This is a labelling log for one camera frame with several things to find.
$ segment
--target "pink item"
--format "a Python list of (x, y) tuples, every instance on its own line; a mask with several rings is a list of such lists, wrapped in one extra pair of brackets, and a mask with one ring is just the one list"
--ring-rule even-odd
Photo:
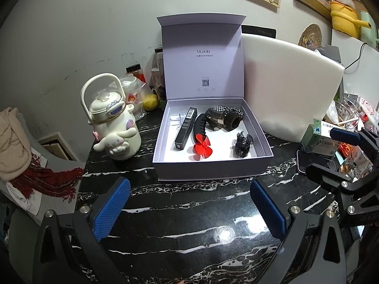
[(128, 129), (132, 128), (133, 125), (134, 125), (133, 120), (128, 120), (128, 121), (126, 122), (126, 129), (128, 130)]
[(99, 135), (97, 134), (97, 132), (92, 131), (92, 134), (94, 135), (96, 141), (100, 141), (99, 140)]

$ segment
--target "gift box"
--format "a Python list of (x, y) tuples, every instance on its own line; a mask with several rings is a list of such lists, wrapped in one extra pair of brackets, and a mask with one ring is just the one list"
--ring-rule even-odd
[[(153, 165), (162, 181), (238, 178), (263, 174), (273, 157), (253, 112), (243, 99), (244, 61), (241, 24), (245, 16), (222, 13), (190, 13), (158, 17), (167, 105), (164, 110)], [(213, 106), (237, 107), (244, 112), (239, 126), (206, 135), (213, 153), (199, 157), (189, 136), (184, 149), (174, 144), (180, 125), (172, 116), (185, 116), (190, 107), (198, 114)], [(237, 134), (253, 138), (245, 158), (237, 158)]]

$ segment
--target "smartphone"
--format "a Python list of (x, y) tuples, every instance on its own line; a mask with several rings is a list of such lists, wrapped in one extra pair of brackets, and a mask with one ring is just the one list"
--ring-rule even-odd
[(301, 150), (296, 152), (296, 168), (299, 174), (306, 175), (306, 168), (311, 163), (316, 163), (333, 171), (337, 171), (335, 162), (331, 159)]

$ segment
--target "beige knitted scarf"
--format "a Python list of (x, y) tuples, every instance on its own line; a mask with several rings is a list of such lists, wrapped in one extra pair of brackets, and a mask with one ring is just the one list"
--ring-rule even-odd
[(17, 108), (0, 112), (0, 178), (9, 181), (22, 174), (32, 159), (30, 142), (18, 121)]

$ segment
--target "box lid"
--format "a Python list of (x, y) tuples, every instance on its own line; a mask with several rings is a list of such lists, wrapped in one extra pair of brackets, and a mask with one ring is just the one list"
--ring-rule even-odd
[(222, 13), (158, 17), (168, 100), (243, 98), (245, 18)]

